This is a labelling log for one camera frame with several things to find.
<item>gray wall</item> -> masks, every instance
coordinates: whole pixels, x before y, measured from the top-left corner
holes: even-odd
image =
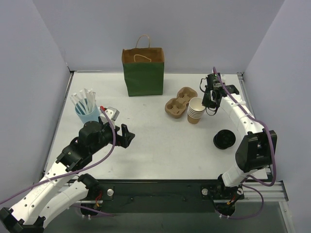
[[[310,0],[286,0],[245,72],[256,116],[278,135],[277,179],[299,233],[311,227],[310,12]]]
[[[31,0],[1,1],[0,32],[2,200],[38,179],[70,73]]]
[[[141,34],[167,72],[244,71],[284,0],[33,0],[71,70],[122,71]]]

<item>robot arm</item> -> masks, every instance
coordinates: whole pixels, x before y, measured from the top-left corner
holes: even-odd
[[[237,104],[223,90],[217,76],[209,74],[202,104],[208,109],[215,109],[215,112],[218,108],[222,108],[229,115],[242,137],[242,142],[235,154],[235,163],[221,176],[225,187],[235,187],[239,186],[247,175],[270,165],[272,159],[264,127],[247,117],[250,115],[254,118],[245,106],[245,102],[242,101],[237,88],[234,85],[227,85],[226,88],[237,100]],[[243,105],[247,114],[240,109],[239,104]],[[276,133],[270,131],[270,134],[275,150]]]
[[[68,209],[75,202],[98,194],[100,191],[99,182],[89,174],[83,174],[69,188],[52,198],[39,214],[44,218],[43,228],[60,213]]]
[[[119,112],[109,109],[109,118],[114,121]],[[41,181],[49,180],[32,189],[21,201],[11,208],[0,210],[0,220],[12,233],[41,233],[44,227],[62,211],[78,200],[85,198],[90,188],[98,182],[90,175],[81,175],[80,178],[66,191],[55,195],[60,188],[70,181],[75,174],[53,179],[59,175],[78,171],[92,161],[97,151],[113,141],[112,130],[116,132],[116,146],[127,148],[135,134],[130,133],[127,126],[122,124],[122,135],[118,135],[119,127],[110,128],[109,123],[103,123],[101,115],[99,122],[89,121],[57,157],[51,169]]]

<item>tabletop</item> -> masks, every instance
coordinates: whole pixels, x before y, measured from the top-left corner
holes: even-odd
[[[179,119],[169,116],[164,106],[184,86],[199,89],[205,74],[165,74],[162,96],[128,97],[123,73],[74,73],[69,95],[83,88],[93,88],[97,106],[114,107],[120,111],[116,125],[126,124],[136,134],[131,145],[115,147],[112,155],[98,166],[87,170],[96,179],[206,179],[214,180],[235,162],[235,152],[241,136],[229,116],[219,109],[215,116],[203,115],[192,125],[187,112]],[[243,97],[236,74],[222,75],[226,84],[234,84]],[[69,98],[66,99],[46,170],[83,127]],[[231,130],[236,136],[234,146],[220,150],[213,144],[215,134]],[[93,164],[111,149],[106,146],[93,155]],[[267,179],[264,169],[254,173],[258,179]]]

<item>blue cup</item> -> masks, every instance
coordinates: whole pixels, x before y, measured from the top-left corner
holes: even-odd
[[[83,124],[87,123],[88,121],[97,121],[98,122],[98,117],[100,115],[100,112],[99,112],[96,104],[95,104],[94,111],[91,112],[90,114],[83,115],[83,111],[82,111],[81,107],[78,104],[76,104],[75,111],[76,111],[76,114],[78,115],[78,117],[80,118],[80,120],[82,121]]]

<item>black metal base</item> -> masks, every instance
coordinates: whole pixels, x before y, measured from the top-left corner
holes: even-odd
[[[214,206],[202,189],[210,190],[214,200],[229,200],[215,195],[218,180],[99,180],[103,190],[102,211],[107,213],[205,213]],[[113,196],[107,190],[113,189]]]

